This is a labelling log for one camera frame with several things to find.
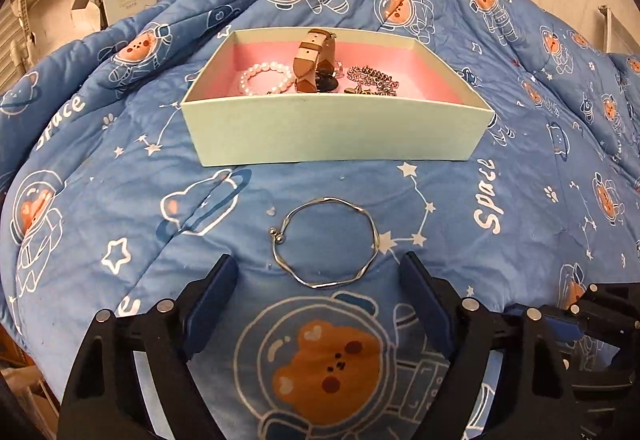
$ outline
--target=bed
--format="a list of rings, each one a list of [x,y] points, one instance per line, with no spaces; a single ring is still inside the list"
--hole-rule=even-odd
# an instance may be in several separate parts
[[[403,0],[402,22],[383,1],[162,0],[4,93],[0,320],[58,397],[98,310],[145,312],[230,253],[238,287],[190,362],[226,437],[408,439],[446,363],[399,289],[402,254],[492,310],[566,306],[590,282],[640,280],[640,60],[603,55],[529,0]],[[231,31],[291,25],[418,38],[496,116],[466,162],[203,168],[180,100]],[[219,134],[217,145],[242,138]],[[380,231],[370,270],[337,290],[307,289],[271,253],[269,228],[318,197],[365,208]],[[282,254],[316,282],[351,277],[370,247],[366,221],[322,206],[296,216]],[[363,344],[373,357],[358,356]],[[602,343],[568,347],[584,369],[610,357]],[[169,436],[143,359],[139,371]]]

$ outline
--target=metal pin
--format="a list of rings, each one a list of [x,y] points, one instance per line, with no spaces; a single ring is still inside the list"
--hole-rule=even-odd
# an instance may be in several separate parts
[[[472,297],[467,297],[462,299],[462,308],[469,310],[470,312],[475,312],[480,308],[480,303]]]
[[[95,314],[95,320],[99,323],[108,321],[109,317],[111,317],[111,312],[108,310],[100,310],[97,314]]]
[[[174,302],[171,299],[162,299],[157,305],[156,308],[161,314],[166,314],[174,309]]]
[[[542,314],[537,308],[529,308],[527,310],[527,317],[532,321],[540,321],[540,319],[542,319]]]

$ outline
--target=brown leather strap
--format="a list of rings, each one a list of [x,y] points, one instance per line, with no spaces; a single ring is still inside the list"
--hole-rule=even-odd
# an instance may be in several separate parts
[[[331,32],[328,32],[327,30],[323,30],[322,28],[311,28],[309,30],[310,34],[322,34],[325,35],[327,38],[331,37]]]
[[[322,51],[322,46],[320,46],[320,44],[315,44],[314,42],[300,42],[300,48],[304,48],[305,50],[315,50],[316,52]]]

